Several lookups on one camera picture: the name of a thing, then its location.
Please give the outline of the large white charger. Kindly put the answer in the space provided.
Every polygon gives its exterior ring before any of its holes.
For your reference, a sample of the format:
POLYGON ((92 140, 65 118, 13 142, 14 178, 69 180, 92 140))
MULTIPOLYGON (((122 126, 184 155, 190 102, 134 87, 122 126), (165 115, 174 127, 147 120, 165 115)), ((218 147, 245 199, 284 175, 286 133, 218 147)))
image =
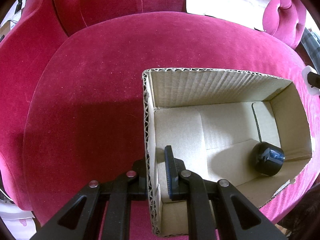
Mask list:
POLYGON ((311 66, 306 66, 302 70, 302 78, 307 90, 312 96, 320 96, 320 75, 311 66))

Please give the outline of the cardboard box in background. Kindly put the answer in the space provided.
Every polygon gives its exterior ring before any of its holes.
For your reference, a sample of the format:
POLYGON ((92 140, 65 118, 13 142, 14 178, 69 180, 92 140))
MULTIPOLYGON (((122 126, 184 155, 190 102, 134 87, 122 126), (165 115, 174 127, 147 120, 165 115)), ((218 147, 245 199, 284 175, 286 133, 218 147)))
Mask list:
POLYGON ((16 20, 7 20, 0 28, 0 37, 6 36, 16 23, 16 20))

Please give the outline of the white printed bag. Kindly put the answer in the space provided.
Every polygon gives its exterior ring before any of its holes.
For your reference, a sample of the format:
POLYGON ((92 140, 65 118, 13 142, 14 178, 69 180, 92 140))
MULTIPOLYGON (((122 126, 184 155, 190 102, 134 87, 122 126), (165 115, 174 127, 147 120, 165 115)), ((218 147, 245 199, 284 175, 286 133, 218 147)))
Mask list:
POLYGON ((36 233, 34 215, 11 202, 1 200, 1 218, 15 239, 31 239, 36 233))

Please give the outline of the cardboard box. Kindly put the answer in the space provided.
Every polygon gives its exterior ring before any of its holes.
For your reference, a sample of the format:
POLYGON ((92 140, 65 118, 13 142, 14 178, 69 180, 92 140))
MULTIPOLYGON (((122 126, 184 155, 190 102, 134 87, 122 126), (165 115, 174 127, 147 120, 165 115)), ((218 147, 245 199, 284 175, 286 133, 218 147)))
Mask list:
POLYGON ((16 23, 16 20, 7 20, 0 28, 0 37, 6 36, 16 23))
POLYGON ((291 80, 244 70, 148 69, 143 72, 144 137, 153 233, 185 235, 187 204, 168 194, 164 149, 203 179, 227 179, 256 207, 270 202, 312 158, 308 119, 291 80), (274 176, 250 163, 268 142, 285 160, 274 176))

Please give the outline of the red velvet sofa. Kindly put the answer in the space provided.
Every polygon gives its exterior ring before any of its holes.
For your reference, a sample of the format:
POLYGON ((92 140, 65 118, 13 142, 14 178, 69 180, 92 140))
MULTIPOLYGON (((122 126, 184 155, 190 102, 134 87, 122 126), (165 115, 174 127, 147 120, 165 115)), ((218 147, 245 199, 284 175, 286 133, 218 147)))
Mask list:
POLYGON ((1 42, 1 177, 44 226, 92 180, 144 157, 148 68, 233 68, 291 79, 319 142, 295 47, 305 8, 272 0, 258 32, 190 15, 186 0, 27 0, 1 42))

